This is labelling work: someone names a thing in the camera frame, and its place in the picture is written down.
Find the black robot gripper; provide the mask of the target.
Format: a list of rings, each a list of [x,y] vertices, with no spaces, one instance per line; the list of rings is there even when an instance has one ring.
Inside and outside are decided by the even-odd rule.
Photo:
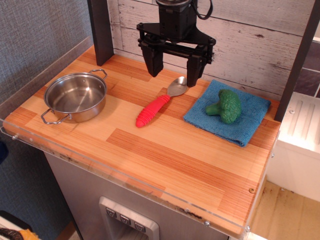
[[[158,23],[139,23],[139,46],[149,74],[156,77],[164,68],[163,54],[187,60],[187,86],[194,87],[207,63],[213,60],[216,40],[197,28],[197,20],[207,20],[214,5],[209,3],[206,15],[198,11],[197,2],[158,2]]]

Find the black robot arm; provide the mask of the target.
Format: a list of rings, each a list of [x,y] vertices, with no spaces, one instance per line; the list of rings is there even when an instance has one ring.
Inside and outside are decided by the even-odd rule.
[[[207,20],[213,11],[201,16],[196,0],[158,0],[159,22],[139,23],[139,46],[149,74],[156,77],[164,68],[163,55],[187,59],[187,86],[194,87],[204,68],[213,61],[216,40],[197,28],[197,19]]]

